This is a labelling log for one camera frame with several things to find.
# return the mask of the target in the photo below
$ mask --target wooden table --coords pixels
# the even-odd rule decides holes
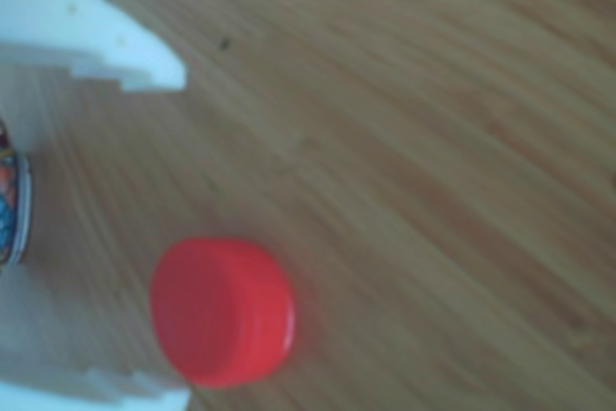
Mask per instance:
[[[36,172],[0,348],[170,372],[157,259],[232,235],[278,256],[300,333],[195,411],[616,408],[616,0],[112,1],[191,84],[0,67]]]

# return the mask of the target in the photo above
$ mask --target metal can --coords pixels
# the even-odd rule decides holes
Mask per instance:
[[[23,257],[32,214],[32,173],[0,121],[0,269]]]

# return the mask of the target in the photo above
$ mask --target wood grain surface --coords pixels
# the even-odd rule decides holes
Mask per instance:
[[[158,258],[242,236],[292,278],[299,337],[194,411],[616,409],[616,0],[112,1],[191,83],[0,67],[36,172],[1,348],[171,372]]]

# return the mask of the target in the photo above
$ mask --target white notched edge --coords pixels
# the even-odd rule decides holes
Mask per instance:
[[[190,389],[172,379],[70,371],[0,352],[3,411],[185,411],[190,398]]]
[[[125,91],[182,90],[186,67],[106,0],[0,0],[0,60],[67,67]]]

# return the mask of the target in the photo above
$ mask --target plastic cap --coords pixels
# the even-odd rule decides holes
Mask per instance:
[[[264,378],[293,343],[295,302],[287,278],[262,247],[247,241],[177,244],[156,270],[150,302],[169,361],[198,385]]]

